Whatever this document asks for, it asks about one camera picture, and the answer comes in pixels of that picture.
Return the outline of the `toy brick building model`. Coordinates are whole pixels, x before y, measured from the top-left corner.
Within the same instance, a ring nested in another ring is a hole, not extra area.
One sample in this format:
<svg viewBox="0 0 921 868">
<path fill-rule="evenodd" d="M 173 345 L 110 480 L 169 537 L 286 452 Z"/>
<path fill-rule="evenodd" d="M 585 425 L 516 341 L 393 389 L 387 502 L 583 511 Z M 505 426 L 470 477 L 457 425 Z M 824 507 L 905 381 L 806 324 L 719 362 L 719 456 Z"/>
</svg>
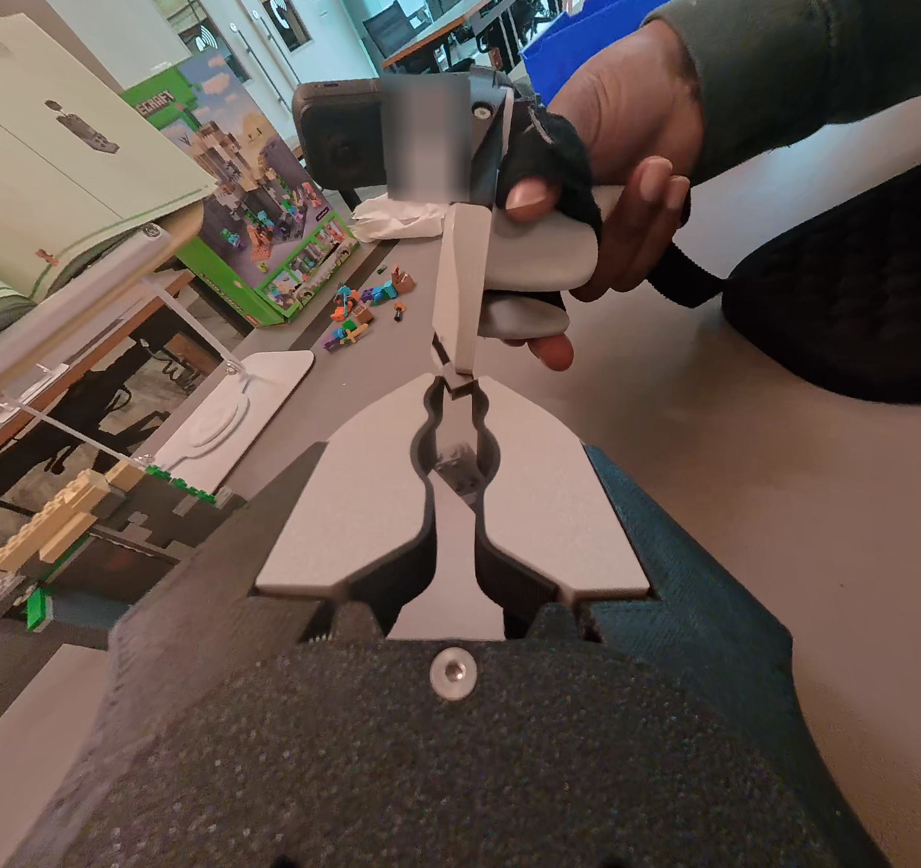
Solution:
<svg viewBox="0 0 921 868">
<path fill-rule="evenodd" d="M 83 471 L 2 544 L 2 618 L 109 631 L 245 505 L 126 460 Z"/>
</svg>

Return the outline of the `white book stand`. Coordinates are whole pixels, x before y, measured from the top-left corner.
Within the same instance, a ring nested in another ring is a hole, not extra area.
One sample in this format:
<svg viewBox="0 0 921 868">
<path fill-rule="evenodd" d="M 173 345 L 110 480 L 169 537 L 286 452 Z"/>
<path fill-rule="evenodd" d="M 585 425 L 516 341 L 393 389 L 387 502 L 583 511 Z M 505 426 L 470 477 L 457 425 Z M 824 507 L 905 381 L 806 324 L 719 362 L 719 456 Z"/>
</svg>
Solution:
<svg viewBox="0 0 921 868">
<path fill-rule="evenodd" d="M 216 493 L 239 459 L 311 370 L 310 351 L 265 352 L 235 356 L 190 311 L 154 280 L 157 267 L 167 261 L 201 228 L 202 203 L 185 206 L 122 240 L 85 274 L 46 298 L 30 313 L 2 332 L 2 406 L 25 413 L 89 444 L 114 460 L 126 460 L 145 471 L 151 464 L 177 476 L 187 485 Z M 71 334 L 129 293 L 167 306 L 222 356 L 224 379 L 183 421 L 152 457 L 133 458 L 93 439 L 46 410 L 6 390 L 6 382 L 38 365 Z"/>
</svg>

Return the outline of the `phone sign glass panel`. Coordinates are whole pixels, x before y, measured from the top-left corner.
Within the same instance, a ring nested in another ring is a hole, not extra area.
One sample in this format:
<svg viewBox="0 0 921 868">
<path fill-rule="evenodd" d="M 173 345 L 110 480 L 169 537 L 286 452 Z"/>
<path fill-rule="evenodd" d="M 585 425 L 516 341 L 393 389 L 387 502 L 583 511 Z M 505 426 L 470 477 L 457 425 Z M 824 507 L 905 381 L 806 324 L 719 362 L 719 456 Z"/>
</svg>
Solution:
<svg viewBox="0 0 921 868">
<path fill-rule="evenodd" d="M 292 0 L 259 0 L 259 2 L 264 18 L 274 28 L 286 51 L 293 53 L 312 41 Z"/>
<path fill-rule="evenodd" d="M 153 0 L 158 12 L 178 36 L 191 55 L 214 49 L 236 78 L 246 83 L 250 75 L 233 51 L 223 33 L 213 22 L 200 0 Z"/>
</svg>

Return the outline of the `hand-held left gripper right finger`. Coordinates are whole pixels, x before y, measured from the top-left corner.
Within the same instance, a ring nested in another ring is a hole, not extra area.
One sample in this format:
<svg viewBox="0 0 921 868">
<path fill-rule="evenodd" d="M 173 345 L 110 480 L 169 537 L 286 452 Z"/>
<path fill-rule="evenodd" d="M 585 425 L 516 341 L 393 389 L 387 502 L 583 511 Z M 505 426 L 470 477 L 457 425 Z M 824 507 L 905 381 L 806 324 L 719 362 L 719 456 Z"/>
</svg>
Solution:
<svg viewBox="0 0 921 868">
<path fill-rule="evenodd" d="M 553 414 L 482 377 L 474 561 L 497 604 L 644 597 L 649 579 L 586 447 Z"/>
</svg>

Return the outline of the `white crumpled paper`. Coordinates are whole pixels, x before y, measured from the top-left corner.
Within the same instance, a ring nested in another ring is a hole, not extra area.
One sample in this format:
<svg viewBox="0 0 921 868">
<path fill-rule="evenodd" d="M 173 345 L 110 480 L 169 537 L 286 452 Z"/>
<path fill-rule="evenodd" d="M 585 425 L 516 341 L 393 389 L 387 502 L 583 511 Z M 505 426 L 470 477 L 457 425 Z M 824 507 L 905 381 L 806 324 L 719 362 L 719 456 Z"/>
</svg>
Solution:
<svg viewBox="0 0 921 868">
<path fill-rule="evenodd" d="M 357 205 L 350 228 L 363 243 L 438 238 L 448 210 L 447 204 L 397 201 L 383 194 Z"/>
</svg>

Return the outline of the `long brown table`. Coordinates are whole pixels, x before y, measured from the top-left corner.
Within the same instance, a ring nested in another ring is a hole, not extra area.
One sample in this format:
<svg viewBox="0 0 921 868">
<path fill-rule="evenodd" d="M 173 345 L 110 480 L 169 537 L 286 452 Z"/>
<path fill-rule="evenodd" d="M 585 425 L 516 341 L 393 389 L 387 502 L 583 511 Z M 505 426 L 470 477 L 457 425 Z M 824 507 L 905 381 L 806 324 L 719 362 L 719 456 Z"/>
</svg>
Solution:
<svg viewBox="0 0 921 868">
<path fill-rule="evenodd" d="M 501 27 L 502 45 L 506 53 L 505 61 L 514 67 L 520 58 L 520 48 L 511 44 L 511 37 L 518 37 L 511 17 L 511 9 L 517 1 L 460 0 L 439 18 L 424 26 L 406 45 L 385 56 L 381 67 L 387 70 L 394 69 L 410 56 L 415 56 L 424 49 L 441 45 L 451 33 L 465 25 L 470 26 L 472 33 L 478 36 L 496 23 Z M 554 8 L 557 7 L 555 1 L 551 1 Z"/>
</svg>

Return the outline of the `green toy set box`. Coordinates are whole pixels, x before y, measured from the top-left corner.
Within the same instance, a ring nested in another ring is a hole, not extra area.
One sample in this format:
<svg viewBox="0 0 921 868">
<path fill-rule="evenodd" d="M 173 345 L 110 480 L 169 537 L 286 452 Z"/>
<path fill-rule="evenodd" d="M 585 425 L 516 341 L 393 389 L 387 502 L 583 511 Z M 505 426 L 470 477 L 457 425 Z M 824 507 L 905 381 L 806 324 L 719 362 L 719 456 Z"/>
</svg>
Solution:
<svg viewBox="0 0 921 868">
<path fill-rule="evenodd" d="M 253 327 L 290 321 L 358 248 L 343 219 L 210 49 L 121 92 L 215 181 L 178 260 Z"/>
</svg>

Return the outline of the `long wooden table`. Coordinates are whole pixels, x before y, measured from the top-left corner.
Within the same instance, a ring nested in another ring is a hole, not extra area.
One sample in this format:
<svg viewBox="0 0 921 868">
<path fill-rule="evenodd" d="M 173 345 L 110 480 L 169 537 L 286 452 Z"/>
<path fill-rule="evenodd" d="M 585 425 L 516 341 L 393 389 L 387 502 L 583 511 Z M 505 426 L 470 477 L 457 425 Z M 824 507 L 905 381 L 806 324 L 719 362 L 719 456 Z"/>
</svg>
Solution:
<svg viewBox="0 0 921 868">
<path fill-rule="evenodd" d="M 75 382 L 98 365 L 123 352 L 124 341 L 135 329 L 164 306 L 161 298 L 144 289 L 131 289 L 114 304 L 63 343 L 53 345 L 49 355 L 21 369 L 2 390 L 13 396 L 29 394 L 27 404 L 36 409 L 53 405 Z"/>
</svg>

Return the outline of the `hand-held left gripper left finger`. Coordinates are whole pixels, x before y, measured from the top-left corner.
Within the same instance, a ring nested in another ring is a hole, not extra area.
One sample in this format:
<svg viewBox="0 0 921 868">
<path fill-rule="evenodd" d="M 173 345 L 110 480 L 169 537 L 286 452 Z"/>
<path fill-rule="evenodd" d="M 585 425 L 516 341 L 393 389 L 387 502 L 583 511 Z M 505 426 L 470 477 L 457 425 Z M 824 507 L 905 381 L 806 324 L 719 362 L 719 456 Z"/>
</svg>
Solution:
<svg viewBox="0 0 921 868">
<path fill-rule="evenodd" d="M 255 579 L 261 594 L 343 600 L 433 531 L 440 406 L 441 378 L 426 372 L 329 437 Z"/>
</svg>

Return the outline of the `instruction booklet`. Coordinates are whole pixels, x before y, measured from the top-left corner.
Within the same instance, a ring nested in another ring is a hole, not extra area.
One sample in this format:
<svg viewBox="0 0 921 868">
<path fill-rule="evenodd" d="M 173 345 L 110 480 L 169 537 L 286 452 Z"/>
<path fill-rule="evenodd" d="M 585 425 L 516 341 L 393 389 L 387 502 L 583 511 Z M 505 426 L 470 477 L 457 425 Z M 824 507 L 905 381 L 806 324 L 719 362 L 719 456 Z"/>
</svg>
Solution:
<svg viewBox="0 0 921 868">
<path fill-rule="evenodd" d="M 38 24 L 1 21 L 2 285 L 39 303 L 215 181 Z"/>
</svg>

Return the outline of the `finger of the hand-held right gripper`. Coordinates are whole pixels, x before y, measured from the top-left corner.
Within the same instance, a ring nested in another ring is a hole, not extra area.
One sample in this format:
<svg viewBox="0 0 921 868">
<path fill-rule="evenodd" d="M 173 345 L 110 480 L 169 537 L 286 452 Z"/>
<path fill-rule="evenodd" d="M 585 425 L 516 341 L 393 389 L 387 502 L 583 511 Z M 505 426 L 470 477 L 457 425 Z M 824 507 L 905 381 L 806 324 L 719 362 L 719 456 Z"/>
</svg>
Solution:
<svg viewBox="0 0 921 868">
<path fill-rule="evenodd" d="M 432 327 L 442 363 L 473 373 L 485 286 L 492 212 L 459 203 L 445 217 Z"/>
</svg>

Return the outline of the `grey desk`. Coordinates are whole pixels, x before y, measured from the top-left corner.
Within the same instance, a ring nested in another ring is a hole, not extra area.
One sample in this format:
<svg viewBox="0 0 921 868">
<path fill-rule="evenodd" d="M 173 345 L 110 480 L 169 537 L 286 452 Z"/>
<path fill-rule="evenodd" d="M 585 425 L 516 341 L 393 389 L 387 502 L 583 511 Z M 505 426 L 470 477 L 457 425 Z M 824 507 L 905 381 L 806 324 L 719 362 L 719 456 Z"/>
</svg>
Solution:
<svg viewBox="0 0 921 868">
<path fill-rule="evenodd" d="M 714 272 L 776 230 L 919 163 L 919 101 L 829 127 L 693 191 L 678 243 Z M 418 288 L 402 324 L 317 355 L 233 469 L 247 499 L 358 410 L 431 370 L 439 243 L 388 252 Z M 485 342 L 478 371 L 605 451 L 790 630 L 800 700 L 850 805 L 893 865 L 919 866 L 919 407 L 860 402 L 794 377 L 728 327 L 647 284 L 567 300 L 575 363 L 555 373 Z M 435 477 L 439 559 L 397 637 L 498 636 L 473 578 L 473 514 Z M 38 829 L 103 698 L 102 651 L 58 651 L 2 719 L 2 853 Z"/>
</svg>

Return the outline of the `person's right hand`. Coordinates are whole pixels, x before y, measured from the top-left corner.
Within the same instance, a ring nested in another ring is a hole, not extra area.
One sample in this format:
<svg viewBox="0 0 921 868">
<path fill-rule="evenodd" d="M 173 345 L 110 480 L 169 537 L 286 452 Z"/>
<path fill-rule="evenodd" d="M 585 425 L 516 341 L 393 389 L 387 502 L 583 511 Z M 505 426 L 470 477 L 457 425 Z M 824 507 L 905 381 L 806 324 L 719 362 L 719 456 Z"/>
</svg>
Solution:
<svg viewBox="0 0 921 868">
<path fill-rule="evenodd" d="M 589 155 L 593 185 L 623 187 L 606 217 L 583 302 L 627 292 L 659 262 L 683 222 L 704 138 L 697 72 L 676 33 L 654 20 L 593 56 L 549 105 Z"/>
</svg>

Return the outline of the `grey brick assembly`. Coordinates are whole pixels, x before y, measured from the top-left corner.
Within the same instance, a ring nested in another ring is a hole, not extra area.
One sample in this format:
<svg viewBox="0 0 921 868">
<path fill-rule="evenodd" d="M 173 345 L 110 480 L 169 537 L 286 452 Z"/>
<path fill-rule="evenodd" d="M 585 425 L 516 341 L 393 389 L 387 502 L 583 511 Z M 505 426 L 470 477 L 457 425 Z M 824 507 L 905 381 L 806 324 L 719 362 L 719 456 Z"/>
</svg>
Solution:
<svg viewBox="0 0 921 868">
<path fill-rule="evenodd" d="M 437 454 L 435 472 L 472 511 L 484 483 L 477 454 L 466 441 L 458 441 Z"/>
</svg>

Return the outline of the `blue plastic storage bin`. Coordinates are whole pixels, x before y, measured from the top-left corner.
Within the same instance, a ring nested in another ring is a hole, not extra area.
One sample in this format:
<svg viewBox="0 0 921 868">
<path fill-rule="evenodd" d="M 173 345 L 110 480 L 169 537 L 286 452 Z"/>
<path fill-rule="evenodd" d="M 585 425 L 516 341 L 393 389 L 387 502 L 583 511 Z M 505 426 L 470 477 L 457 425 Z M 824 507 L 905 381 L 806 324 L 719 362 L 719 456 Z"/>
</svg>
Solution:
<svg viewBox="0 0 921 868">
<path fill-rule="evenodd" d="M 586 0 L 582 9 L 560 15 L 524 49 L 533 90 L 545 104 L 600 50 L 634 32 L 648 14 L 671 0 Z"/>
</svg>

